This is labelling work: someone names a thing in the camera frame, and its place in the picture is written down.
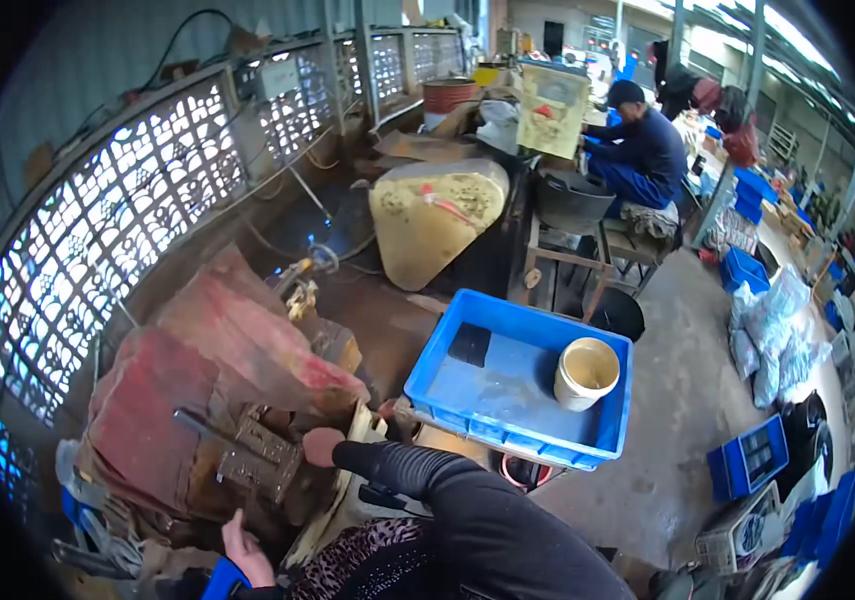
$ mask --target cardboard box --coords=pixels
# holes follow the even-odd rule
[[[762,219],[771,228],[781,229],[781,213],[778,212],[778,207],[766,199],[760,201],[760,210],[763,213]]]

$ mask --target decorative metal screen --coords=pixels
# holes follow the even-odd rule
[[[355,102],[363,93],[362,74],[358,70],[357,46],[352,39],[341,42],[337,55],[337,80],[341,85],[344,108]]]
[[[0,480],[11,501],[13,512],[24,525],[34,515],[33,499],[37,490],[37,461],[31,448],[11,438],[0,420]]]
[[[322,52],[322,46],[314,45],[269,58],[274,62],[296,61],[301,80],[299,89],[272,98],[270,105],[260,109],[265,148],[275,160],[300,151],[314,139],[315,130],[331,122],[332,109],[321,66]]]
[[[155,104],[72,165],[0,258],[0,379],[48,426],[118,299],[243,185],[228,124],[213,79]]]
[[[401,36],[375,35],[371,42],[373,76],[377,81],[377,97],[381,106],[399,100],[405,93],[404,72],[401,67]]]
[[[463,74],[460,38],[457,35],[414,34],[414,80],[418,84]]]

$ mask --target electric cable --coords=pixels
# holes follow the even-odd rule
[[[219,10],[217,8],[201,8],[200,10],[195,10],[189,14],[187,18],[181,21],[181,25],[179,25],[178,29],[174,31],[174,34],[171,35],[171,40],[170,42],[167,42],[167,48],[164,49],[164,54],[160,55],[160,60],[157,62],[157,66],[151,73],[151,77],[147,79],[139,90],[137,90],[138,93],[143,93],[145,90],[150,88],[151,84],[154,83],[155,78],[161,73],[161,69],[165,67],[165,61],[168,59],[171,49],[174,48],[174,42],[177,42],[178,36],[181,34],[181,30],[183,30],[188,23],[192,22],[194,18],[201,17],[202,15],[215,15],[227,21],[228,26],[231,29],[235,27],[235,22],[223,10]]]

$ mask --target stacked blue crates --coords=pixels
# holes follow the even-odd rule
[[[734,192],[737,194],[737,202],[734,203],[733,209],[757,225],[765,214],[761,210],[761,201],[767,200],[770,203],[777,204],[778,193],[774,191],[774,188],[764,177],[753,171],[734,169],[733,174],[737,177],[737,187],[734,188]]]

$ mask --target rusty metal part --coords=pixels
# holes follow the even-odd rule
[[[541,282],[541,270],[531,269],[524,275],[524,287],[528,290],[534,289],[534,286]]]
[[[297,279],[294,283],[294,291],[284,303],[287,306],[287,318],[291,322],[301,321],[309,308],[314,308],[317,300],[314,293],[317,292],[317,284],[313,280]]]
[[[174,419],[225,447],[217,468],[219,477],[281,503],[301,464],[301,446],[271,432],[250,415],[242,416],[233,438],[184,409],[175,410]]]
[[[218,474],[280,504],[301,465],[301,446],[247,417],[242,419],[234,440],[238,448],[248,451],[225,452]]]

